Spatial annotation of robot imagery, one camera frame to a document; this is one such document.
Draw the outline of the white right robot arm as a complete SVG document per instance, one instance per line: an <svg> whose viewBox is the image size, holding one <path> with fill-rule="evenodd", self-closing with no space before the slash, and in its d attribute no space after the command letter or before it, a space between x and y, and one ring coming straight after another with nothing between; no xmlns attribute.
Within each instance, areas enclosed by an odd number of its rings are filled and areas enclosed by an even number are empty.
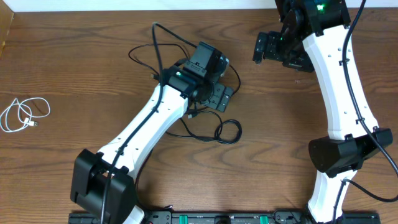
<svg viewBox="0 0 398 224"><path fill-rule="evenodd" d="M279 61L287 68L315 72L326 109L328 134L311 140L317 170L302 223L379 223L376 213L345 213L343 200L364 162L385 153L392 131L381 128L366 100L351 36L357 17L344 0L276 0L282 28L260 32L253 60Z"/></svg>

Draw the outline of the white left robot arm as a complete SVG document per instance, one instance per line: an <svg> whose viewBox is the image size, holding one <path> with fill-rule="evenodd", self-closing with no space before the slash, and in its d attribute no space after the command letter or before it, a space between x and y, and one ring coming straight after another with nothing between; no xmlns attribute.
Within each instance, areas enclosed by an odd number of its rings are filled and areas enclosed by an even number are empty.
<svg viewBox="0 0 398 224"><path fill-rule="evenodd" d="M159 139L193 103L224 111L233 93L219 83L226 56L200 42L191 57L160 68L159 83L136 117L97 153L82 150L75 159L70 198L100 223L140 223L136 180Z"/></svg>

